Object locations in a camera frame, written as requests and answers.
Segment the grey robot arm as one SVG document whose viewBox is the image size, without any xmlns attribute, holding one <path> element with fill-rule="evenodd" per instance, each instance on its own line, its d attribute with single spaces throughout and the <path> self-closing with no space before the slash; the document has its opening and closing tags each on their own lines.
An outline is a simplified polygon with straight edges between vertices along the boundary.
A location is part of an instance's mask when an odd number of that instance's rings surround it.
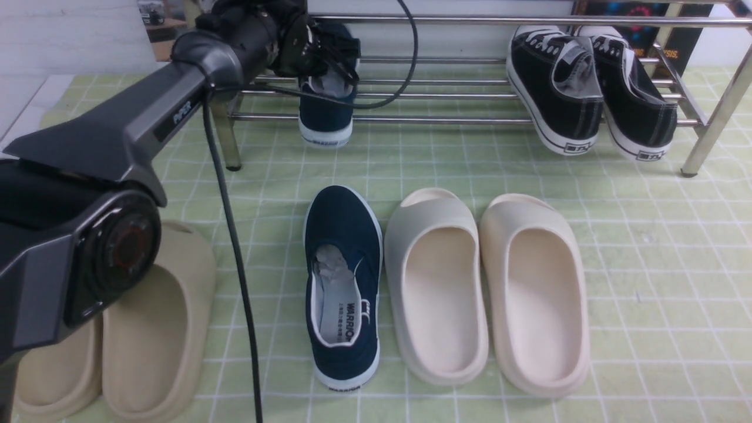
<svg viewBox="0 0 752 423">
<path fill-rule="evenodd" d="M 2 421 L 56 420 L 103 393 L 118 420 L 191 402 L 217 281 L 210 244 L 160 217 L 153 159 L 209 103 L 269 70 L 357 82 L 360 42 L 295 1 L 218 1 L 171 61 L 2 161 Z"/>
</svg>

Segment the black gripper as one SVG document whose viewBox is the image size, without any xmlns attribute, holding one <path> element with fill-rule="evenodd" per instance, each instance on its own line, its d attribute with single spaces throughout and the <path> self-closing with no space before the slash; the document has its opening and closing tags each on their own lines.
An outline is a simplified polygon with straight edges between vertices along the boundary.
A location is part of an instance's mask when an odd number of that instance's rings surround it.
<svg viewBox="0 0 752 423">
<path fill-rule="evenodd" d="M 328 71 L 355 85 L 360 41 L 345 26 L 318 21 L 294 1 L 271 1 L 267 13 L 278 27 L 277 56 L 270 69 L 286 78 L 320 77 Z"/>
</svg>

